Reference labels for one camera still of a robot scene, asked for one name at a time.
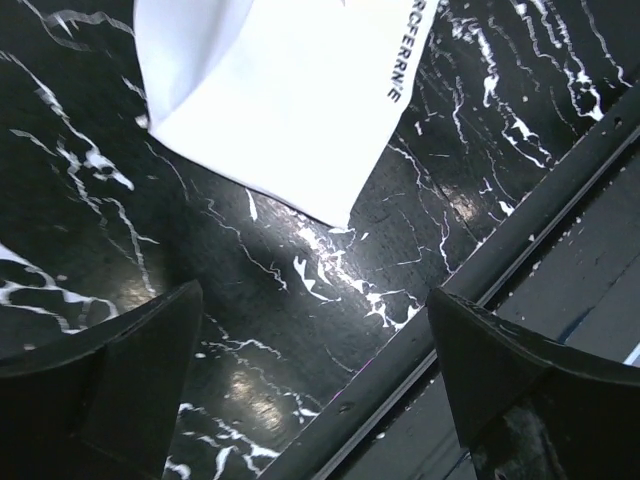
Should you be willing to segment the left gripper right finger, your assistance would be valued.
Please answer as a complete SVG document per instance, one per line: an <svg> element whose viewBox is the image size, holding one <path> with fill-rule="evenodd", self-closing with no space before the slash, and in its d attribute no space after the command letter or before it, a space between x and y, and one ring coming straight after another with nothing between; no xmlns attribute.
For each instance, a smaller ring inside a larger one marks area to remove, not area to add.
<svg viewBox="0 0 640 480"><path fill-rule="evenodd" d="M636 479L639 370L436 289L430 329L479 479Z"/></svg>

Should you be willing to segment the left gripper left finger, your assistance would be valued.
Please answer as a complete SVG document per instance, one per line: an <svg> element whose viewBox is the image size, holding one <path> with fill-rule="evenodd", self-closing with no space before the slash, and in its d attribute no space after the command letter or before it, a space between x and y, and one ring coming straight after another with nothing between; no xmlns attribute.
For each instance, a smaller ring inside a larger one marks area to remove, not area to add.
<svg viewBox="0 0 640 480"><path fill-rule="evenodd" d="M2 359L2 478L161 478L202 310L190 281Z"/></svg>

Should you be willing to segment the white underwear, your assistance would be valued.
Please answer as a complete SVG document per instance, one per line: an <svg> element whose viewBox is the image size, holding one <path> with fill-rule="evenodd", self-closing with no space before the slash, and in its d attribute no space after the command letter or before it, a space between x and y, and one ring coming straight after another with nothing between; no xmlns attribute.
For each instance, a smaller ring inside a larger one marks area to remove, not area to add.
<svg viewBox="0 0 640 480"><path fill-rule="evenodd" d="M150 134L326 225L412 96L434 1L138 1Z"/></svg>

